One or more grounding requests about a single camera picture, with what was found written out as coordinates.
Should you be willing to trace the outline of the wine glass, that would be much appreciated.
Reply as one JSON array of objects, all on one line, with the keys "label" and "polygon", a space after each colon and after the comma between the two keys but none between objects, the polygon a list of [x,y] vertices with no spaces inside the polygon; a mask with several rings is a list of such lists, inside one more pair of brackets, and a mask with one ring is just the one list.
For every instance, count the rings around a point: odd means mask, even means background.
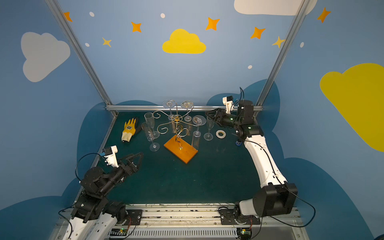
[{"label": "wine glass", "polygon": [[204,134],[204,139],[206,141],[211,141],[214,138],[213,134],[211,133],[211,130],[213,129],[214,125],[215,125],[215,122],[210,118],[207,118],[206,126],[208,129],[208,132]]},{"label": "wine glass", "polygon": [[152,130],[154,138],[157,139],[160,136],[160,134],[158,131],[155,130],[155,118],[153,113],[147,112],[145,113],[144,117],[145,117],[146,123]]},{"label": "wine glass", "polygon": [[190,111],[194,108],[194,103],[192,101],[183,101],[181,103],[181,108],[185,109],[187,112],[183,115],[183,120],[185,122],[190,122],[192,117],[189,115]]},{"label": "wine glass", "polygon": [[163,102],[163,106],[164,106],[164,108],[166,108],[166,109],[169,109],[169,111],[170,111],[170,113],[168,114],[168,119],[170,120],[170,121],[172,121],[173,119],[174,119],[174,114],[173,114],[173,112],[172,112],[172,109],[173,109],[173,107],[175,107],[177,105],[177,103],[174,101],[174,100],[165,100],[164,102]]},{"label": "wine glass", "polygon": [[197,129],[193,132],[192,146],[194,149],[198,150],[200,138],[202,135],[199,129],[200,129],[200,126],[203,126],[206,124],[207,120],[204,116],[197,115],[197,116],[193,117],[192,121],[193,121],[194,125],[197,126]]},{"label": "wine glass", "polygon": [[150,150],[152,152],[156,152],[160,149],[160,144],[159,143],[156,143],[154,142],[155,140],[155,136],[154,136],[154,133],[152,131],[152,129],[149,127],[149,125],[147,123],[142,123],[141,124],[141,127],[142,127],[142,130],[145,132],[146,134],[146,137],[147,137],[147,140],[149,142],[151,142],[150,144]]}]

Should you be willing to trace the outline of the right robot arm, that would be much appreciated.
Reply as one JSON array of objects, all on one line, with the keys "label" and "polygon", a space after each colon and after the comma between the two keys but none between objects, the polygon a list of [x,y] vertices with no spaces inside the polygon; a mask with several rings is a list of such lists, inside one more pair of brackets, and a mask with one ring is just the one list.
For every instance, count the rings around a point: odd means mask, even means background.
[{"label": "right robot arm", "polygon": [[279,170],[266,143],[264,132],[256,120],[252,101],[240,100],[237,113],[233,104],[206,112],[206,117],[220,127],[232,128],[238,141],[244,143],[258,172],[261,189],[251,199],[240,201],[235,207],[236,220],[246,217],[271,217],[290,214],[299,198],[295,184],[289,183]]}]

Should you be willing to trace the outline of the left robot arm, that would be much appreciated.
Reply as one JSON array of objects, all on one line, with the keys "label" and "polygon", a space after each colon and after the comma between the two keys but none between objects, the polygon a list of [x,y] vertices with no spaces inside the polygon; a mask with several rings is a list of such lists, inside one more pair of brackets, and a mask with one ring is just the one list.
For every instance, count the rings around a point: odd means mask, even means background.
[{"label": "left robot arm", "polygon": [[140,223],[141,212],[129,215],[126,204],[108,200],[108,194],[140,169],[144,154],[130,154],[118,160],[118,167],[105,173],[101,167],[89,169],[80,184],[84,188],[72,206],[63,240],[105,240],[115,225],[128,228]]}]

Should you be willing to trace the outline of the white tape roll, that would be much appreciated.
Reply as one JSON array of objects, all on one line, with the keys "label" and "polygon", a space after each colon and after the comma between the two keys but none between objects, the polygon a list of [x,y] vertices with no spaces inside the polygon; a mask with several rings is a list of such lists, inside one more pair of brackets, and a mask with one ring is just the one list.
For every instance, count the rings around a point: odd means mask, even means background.
[{"label": "white tape roll", "polygon": [[224,130],[217,130],[216,137],[219,139],[224,139],[226,137],[226,132]]}]

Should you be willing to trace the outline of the yellow black work glove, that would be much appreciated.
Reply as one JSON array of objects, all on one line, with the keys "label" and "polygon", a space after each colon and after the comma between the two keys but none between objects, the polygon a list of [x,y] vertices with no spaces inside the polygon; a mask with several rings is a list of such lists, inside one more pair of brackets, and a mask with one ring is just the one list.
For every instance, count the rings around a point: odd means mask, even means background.
[{"label": "yellow black work glove", "polygon": [[130,142],[132,137],[135,134],[138,134],[142,130],[142,127],[139,125],[139,118],[135,117],[124,124],[124,130],[122,132],[121,140],[123,143]]}]

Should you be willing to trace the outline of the left circuit board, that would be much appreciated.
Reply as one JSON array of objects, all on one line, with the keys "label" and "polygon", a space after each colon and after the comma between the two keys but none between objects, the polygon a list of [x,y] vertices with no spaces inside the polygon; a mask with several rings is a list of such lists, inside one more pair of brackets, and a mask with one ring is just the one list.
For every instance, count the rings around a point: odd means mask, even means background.
[{"label": "left circuit board", "polygon": [[113,239],[113,238],[120,238],[120,239],[124,239],[125,237],[127,237],[130,233],[130,230],[126,229],[126,228],[119,228],[119,229],[112,229],[109,233],[109,238],[110,239]]}]

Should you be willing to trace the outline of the circuit board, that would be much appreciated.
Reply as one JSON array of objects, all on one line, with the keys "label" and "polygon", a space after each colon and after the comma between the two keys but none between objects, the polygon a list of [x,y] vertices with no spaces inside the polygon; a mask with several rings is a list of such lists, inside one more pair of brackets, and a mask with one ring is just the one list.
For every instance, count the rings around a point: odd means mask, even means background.
[{"label": "circuit board", "polygon": [[113,238],[120,238],[120,239],[124,239],[125,237],[127,237],[130,233],[130,230],[126,229],[126,228],[119,228],[119,229],[112,229],[109,233],[109,238],[110,239],[113,239]]},{"label": "circuit board", "polygon": [[252,238],[252,230],[237,228],[237,240],[250,240]]}]

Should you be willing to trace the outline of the right circuit board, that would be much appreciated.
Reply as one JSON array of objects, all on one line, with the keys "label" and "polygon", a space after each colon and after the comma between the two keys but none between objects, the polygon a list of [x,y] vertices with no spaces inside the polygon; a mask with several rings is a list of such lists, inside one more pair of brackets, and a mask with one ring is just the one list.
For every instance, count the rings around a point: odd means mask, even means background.
[{"label": "right circuit board", "polygon": [[237,240],[250,240],[252,238],[252,230],[237,228]]}]

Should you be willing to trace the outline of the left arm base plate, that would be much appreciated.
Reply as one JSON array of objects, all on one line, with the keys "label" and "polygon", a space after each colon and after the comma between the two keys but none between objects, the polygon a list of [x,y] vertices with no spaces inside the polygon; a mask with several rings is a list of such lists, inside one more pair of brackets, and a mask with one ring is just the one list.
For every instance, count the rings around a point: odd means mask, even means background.
[{"label": "left arm base plate", "polygon": [[143,210],[121,210],[117,214],[118,226],[138,226],[141,223]]}]

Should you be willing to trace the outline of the aluminium rail base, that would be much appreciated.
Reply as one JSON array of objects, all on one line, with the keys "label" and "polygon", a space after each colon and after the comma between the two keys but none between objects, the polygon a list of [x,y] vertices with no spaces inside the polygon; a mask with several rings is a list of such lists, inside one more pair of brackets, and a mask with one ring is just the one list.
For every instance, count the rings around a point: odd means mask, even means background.
[{"label": "aluminium rail base", "polygon": [[[232,203],[205,204],[131,204],[126,210],[143,210],[138,226],[118,226],[130,233],[124,239],[107,237],[105,240],[237,240],[237,228],[252,230],[251,240],[307,240],[309,236],[299,211],[293,208],[288,215],[257,217],[260,225],[222,225],[219,208],[235,209]],[[69,226],[72,209],[63,210],[50,236],[62,240]]]}]

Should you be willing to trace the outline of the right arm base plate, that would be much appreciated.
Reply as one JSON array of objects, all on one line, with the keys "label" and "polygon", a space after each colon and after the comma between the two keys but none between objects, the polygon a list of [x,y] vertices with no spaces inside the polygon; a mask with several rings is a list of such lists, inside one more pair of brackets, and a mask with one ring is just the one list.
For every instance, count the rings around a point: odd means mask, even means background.
[{"label": "right arm base plate", "polygon": [[261,219],[254,215],[245,216],[238,209],[219,208],[222,225],[260,225]]}]

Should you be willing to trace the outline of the aluminium frame left post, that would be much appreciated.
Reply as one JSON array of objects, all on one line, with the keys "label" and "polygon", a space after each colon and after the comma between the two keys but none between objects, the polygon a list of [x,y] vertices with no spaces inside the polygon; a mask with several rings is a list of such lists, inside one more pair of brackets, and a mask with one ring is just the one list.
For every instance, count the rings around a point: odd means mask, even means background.
[{"label": "aluminium frame left post", "polygon": [[99,95],[103,99],[104,103],[106,104],[106,107],[109,105],[113,105],[110,97],[107,94],[106,89],[104,88],[100,78],[98,77],[95,69],[93,68],[90,60],[86,56],[86,53],[79,42],[76,34],[74,33],[70,22],[65,17],[65,14],[59,4],[58,1],[52,1],[47,0],[45,1],[48,5],[51,13],[55,17],[56,21],[58,22],[60,28],[62,29],[63,33],[67,37],[69,43],[71,44],[72,48],[74,49],[76,55],[78,56],[80,62],[82,63],[83,67],[85,68],[87,74],[89,75],[93,85],[97,89]]}]

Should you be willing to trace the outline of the aluminium frame post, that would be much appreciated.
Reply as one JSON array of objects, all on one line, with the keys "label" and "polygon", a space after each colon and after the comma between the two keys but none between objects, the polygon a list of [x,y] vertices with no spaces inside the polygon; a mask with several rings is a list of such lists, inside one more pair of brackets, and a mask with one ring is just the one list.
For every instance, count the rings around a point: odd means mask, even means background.
[{"label": "aluminium frame post", "polygon": [[76,34],[74,33],[70,22],[65,17],[65,14],[59,4],[58,1],[52,1],[47,0],[45,1],[48,5],[51,13],[55,17],[56,21],[58,22],[60,28],[62,29],[63,33],[67,37],[69,43],[71,44],[72,48],[74,49],[76,55],[78,56],[80,62],[82,63],[83,67],[85,68],[87,74],[89,75],[93,85],[97,89],[99,95],[103,99],[104,103],[106,104],[106,107],[109,105],[113,105],[110,97],[107,94],[106,89],[104,88],[100,78],[98,77],[95,69],[93,68],[90,60],[86,56],[86,53],[79,42]]},{"label": "aluminium frame post", "polygon": [[263,104],[272,88],[273,83],[276,80],[276,77],[278,76],[278,73],[285,61],[285,58],[290,50],[290,47],[295,40],[295,37],[305,19],[306,11],[309,8],[310,0],[304,0],[299,5],[298,11],[292,21],[292,24],[287,32],[286,39],[283,42],[283,46],[280,47],[278,56],[276,58],[276,61],[273,65],[273,68],[266,80],[266,83],[264,84],[264,87],[258,97],[257,102],[255,103],[256,110],[254,112],[254,118],[258,115],[259,112],[263,110]]}]

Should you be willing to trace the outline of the aluminium frame right post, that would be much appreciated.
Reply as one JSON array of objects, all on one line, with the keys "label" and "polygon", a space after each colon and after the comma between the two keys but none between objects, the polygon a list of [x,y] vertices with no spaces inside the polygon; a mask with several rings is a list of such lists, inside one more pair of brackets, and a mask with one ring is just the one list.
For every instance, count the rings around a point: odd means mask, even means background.
[{"label": "aluminium frame right post", "polygon": [[285,58],[290,50],[290,47],[295,40],[295,37],[305,19],[306,11],[309,8],[310,0],[304,0],[299,5],[298,11],[292,21],[292,24],[287,32],[286,39],[283,42],[283,46],[280,47],[278,56],[276,58],[276,61],[273,65],[273,68],[266,80],[266,83],[264,84],[264,87],[258,97],[257,102],[255,103],[256,110],[254,112],[254,118],[258,115],[259,112],[263,110],[263,104],[272,88],[273,83],[276,80],[276,77],[278,76],[278,73],[285,61]]}]

